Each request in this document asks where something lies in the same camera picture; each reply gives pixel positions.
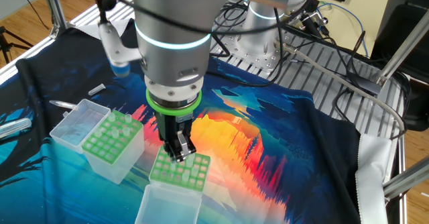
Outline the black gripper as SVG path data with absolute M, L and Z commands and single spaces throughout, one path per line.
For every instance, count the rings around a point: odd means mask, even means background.
M 196 152 L 190 139 L 192 119 L 192 113 L 181 116 L 156 113 L 159 137 L 164 142 L 164 150 L 176 162 L 183 162 Z

